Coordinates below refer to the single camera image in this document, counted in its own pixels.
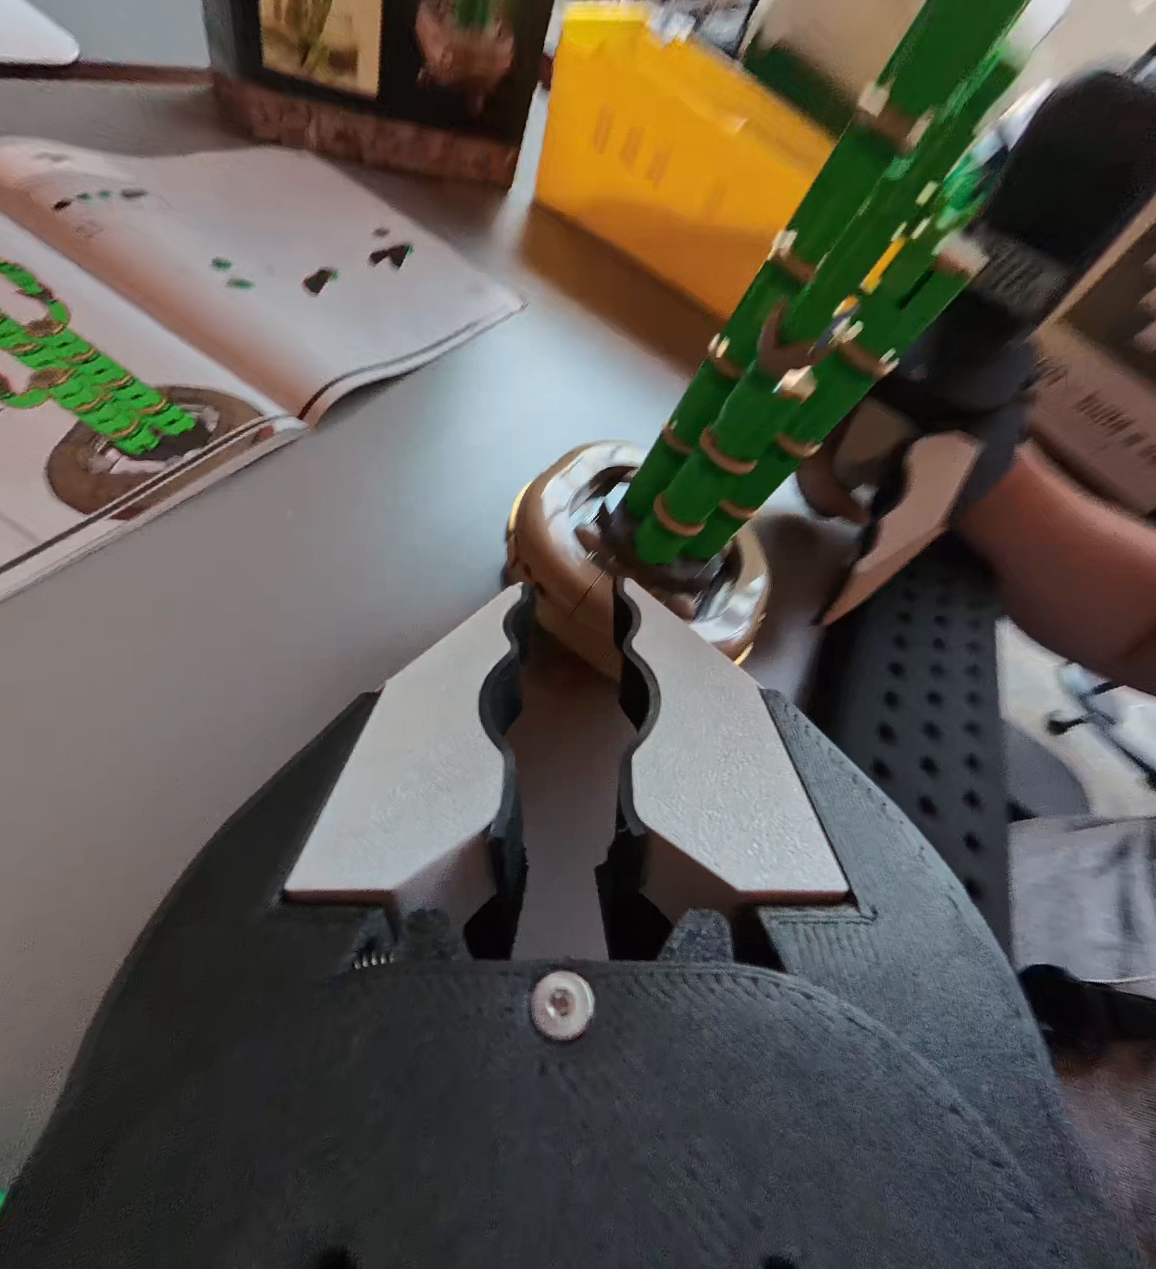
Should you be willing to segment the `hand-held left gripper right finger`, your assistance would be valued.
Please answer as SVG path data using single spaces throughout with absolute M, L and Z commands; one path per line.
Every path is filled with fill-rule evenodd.
M 836 907 L 852 895 L 763 692 L 640 585 L 615 589 L 620 705 L 634 738 L 619 776 L 640 842 L 635 890 L 668 921 L 753 907 Z

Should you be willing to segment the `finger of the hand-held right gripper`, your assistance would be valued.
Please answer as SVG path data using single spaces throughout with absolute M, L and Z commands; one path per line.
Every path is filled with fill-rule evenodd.
M 904 415 L 865 399 L 833 431 L 831 465 L 885 468 L 920 437 L 920 428 Z
M 921 433 L 885 468 L 833 468 L 871 520 L 815 621 L 828 627 L 868 601 L 949 527 L 981 441 L 960 429 Z

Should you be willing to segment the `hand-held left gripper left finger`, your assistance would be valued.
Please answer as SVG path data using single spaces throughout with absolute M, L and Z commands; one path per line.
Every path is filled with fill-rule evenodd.
M 514 903 L 523 850 L 507 733 L 534 595 L 512 584 L 395 673 L 371 704 L 286 881 L 295 903 L 381 907 L 395 923 L 467 923 Z

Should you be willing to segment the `green lego bamboo plant model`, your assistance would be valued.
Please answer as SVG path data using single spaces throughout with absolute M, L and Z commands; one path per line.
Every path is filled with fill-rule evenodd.
M 1029 58 L 1028 10 L 923 3 L 650 449 L 592 444 L 522 491 L 506 579 L 598 673 L 620 672 L 626 583 L 747 656 L 771 593 L 748 524 L 987 263 L 967 156 Z

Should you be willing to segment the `person's right forearm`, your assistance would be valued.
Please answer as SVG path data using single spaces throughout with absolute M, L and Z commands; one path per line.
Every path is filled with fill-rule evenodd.
M 1156 697 L 1156 528 L 1070 484 L 1026 443 L 957 533 L 1033 642 Z

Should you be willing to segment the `open lego instruction booklet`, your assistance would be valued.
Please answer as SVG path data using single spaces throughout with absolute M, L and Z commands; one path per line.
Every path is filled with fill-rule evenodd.
M 0 604 L 523 306 L 310 154 L 0 138 Z

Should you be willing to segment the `dark lego set box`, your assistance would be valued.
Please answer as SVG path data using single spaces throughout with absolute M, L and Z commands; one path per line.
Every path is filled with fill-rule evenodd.
M 203 2 L 211 90 L 267 146 L 506 190 L 551 2 Z

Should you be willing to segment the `person's right hand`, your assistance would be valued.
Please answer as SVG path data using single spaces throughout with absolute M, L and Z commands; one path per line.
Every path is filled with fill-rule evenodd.
M 860 528 L 871 520 L 869 508 L 855 500 L 855 492 L 836 479 L 833 456 L 824 449 L 799 467 L 796 484 L 807 507 L 823 520 L 844 521 Z

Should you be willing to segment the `black perforated office chair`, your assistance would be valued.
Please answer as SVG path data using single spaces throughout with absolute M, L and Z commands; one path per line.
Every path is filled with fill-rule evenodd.
M 927 838 L 1010 954 L 998 619 L 989 569 L 940 539 L 820 634 L 807 713 Z

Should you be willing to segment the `yellow plastic bin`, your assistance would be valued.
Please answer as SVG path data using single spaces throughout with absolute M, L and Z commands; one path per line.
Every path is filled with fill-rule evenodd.
M 575 3 L 554 51 L 535 199 L 717 319 L 832 151 L 812 119 L 646 5 Z

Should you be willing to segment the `person's grey trousers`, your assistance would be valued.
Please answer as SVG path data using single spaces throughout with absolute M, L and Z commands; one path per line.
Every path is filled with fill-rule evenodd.
M 1010 903 L 1068 1117 L 1156 1267 L 1156 817 L 1013 825 Z

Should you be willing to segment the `white flat device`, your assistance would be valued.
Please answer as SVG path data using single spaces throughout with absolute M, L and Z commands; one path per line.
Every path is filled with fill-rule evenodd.
M 78 42 L 28 2 L 0 2 L 0 69 L 65 69 L 80 58 Z

